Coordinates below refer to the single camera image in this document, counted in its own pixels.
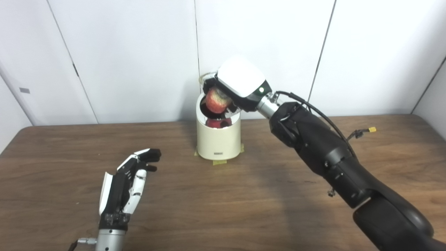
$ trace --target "wooden table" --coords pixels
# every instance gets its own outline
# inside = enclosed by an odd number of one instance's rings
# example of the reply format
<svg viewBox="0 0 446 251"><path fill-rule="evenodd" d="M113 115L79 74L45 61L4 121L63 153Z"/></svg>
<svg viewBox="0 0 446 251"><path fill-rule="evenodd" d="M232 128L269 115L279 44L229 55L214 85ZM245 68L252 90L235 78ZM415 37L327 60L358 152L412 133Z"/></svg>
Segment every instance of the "wooden table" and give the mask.
<svg viewBox="0 0 446 251"><path fill-rule="evenodd" d="M361 163L412 202L446 241L446 142L414 115L334 117ZM194 122L23 129L0 155L1 250L67 250L95 237L105 171L160 148L132 216L125 250L376 250L353 210L272 134L242 122L245 152L227 164L194 156ZM93 250L81 247L77 250Z"/></svg>

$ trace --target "robotic hand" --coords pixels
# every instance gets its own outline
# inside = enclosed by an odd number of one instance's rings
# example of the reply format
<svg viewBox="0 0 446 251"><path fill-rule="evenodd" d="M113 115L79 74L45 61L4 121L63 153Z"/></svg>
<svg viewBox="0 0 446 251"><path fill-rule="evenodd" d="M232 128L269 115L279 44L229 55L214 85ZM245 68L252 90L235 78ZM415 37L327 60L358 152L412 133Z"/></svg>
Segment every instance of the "robotic hand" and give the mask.
<svg viewBox="0 0 446 251"><path fill-rule="evenodd" d="M99 201L98 238L80 238L69 251L78 243L96 245L96 251L122 251L130 215L141 199L147 172L157 170L148 163L158 162L160 157L159 149L141 150L120 164L115 175L105 173Z"/></svg>
<svg viewBox="0 0 446 251"><path fill-rule="evenodd" d="M304 99L273 93L260 70L241 57L229 59L202 81L205 93L215 86L235 106L268 118L271 132L332 186L329 195L336 191L351 208L358 208L353 219L379 250L446 251L446 244L432 238L434 230L425 216L369 173L336 125ZM297 102L282 103L280 94Z"/></svg>

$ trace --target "apple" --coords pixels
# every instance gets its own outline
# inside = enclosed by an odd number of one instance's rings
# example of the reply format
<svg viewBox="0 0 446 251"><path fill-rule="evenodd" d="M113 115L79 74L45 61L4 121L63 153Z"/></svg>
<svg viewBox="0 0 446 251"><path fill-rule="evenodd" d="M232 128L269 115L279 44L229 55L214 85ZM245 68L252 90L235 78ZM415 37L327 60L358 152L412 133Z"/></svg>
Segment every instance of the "apple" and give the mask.
<svg viewBox="0 0 446 251"><path fill-rule="evenodd" d="M206 107L213 113L223 113L232 100L216 87L212 87L206 95Z"/></svg>
<svg viewBox="0 0 446 251"><path fill-rule="evenodd" d="M232 125L232 121L231 121L231 118L225 118L225 119L222 119L222 120L215 120L215 119L208 118L206 120L206 125L208 127L217 128L218 129L218 128L231 126Z"/></svg>

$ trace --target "small gray label on wall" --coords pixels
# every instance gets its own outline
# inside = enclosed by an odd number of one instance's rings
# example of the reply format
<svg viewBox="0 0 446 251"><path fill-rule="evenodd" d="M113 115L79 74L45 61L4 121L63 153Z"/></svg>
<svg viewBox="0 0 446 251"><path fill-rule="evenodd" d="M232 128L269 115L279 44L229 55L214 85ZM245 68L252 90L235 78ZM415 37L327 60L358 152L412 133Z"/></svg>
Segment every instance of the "small gray label on wall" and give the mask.
<svg viewBox="0 0 446 251"><path fill-rule="evenodd" d="M31 92L29 92L29 89L28 89L28 88L22 88L22 87L19 87L19 89L20 89L20 92L28 93L28 94L31 93Z"/></svg>

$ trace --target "black cable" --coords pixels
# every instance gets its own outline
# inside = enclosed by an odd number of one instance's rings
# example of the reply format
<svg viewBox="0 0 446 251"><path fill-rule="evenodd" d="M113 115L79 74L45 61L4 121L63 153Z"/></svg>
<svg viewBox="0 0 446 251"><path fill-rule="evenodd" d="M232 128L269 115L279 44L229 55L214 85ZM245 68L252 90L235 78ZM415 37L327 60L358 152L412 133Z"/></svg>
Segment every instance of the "black cable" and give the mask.
<svg viewBox="0 0 446 251"><path fill-rule="evenodd" d="M330 124L331 127L333 127L333 129L338 133L339 137L341 137L341 139L343 141L345 141L345 143L347 144L348 149L350 150L351 154L353 155L353 157L356 157L355 151L353 151L353 148L351 147L350 143L348 142L348 140L345 138L345 136L342 134L341 130L339 130L339 128L325 115L323 114L321 111L319 111L316 107L314 107L312 104L308 103L306 100L304 100L303 98L297 96L296 94L292 93L292 92L283 92L283 91L277 91L278 94L283 94L283 95L287 95L288 97L296 100L297 102L300 102L302 104L305 104L308 109L312 109L313 111L315 111L317 114L321 115L321 117L328 122L328 124Z"/></svg>
<svg viewBox="0 0 446 251"><path fill-rule="evenodd" d="M78 241L75 240L71 245L68 251L73 251L78 246Z"/></svg>

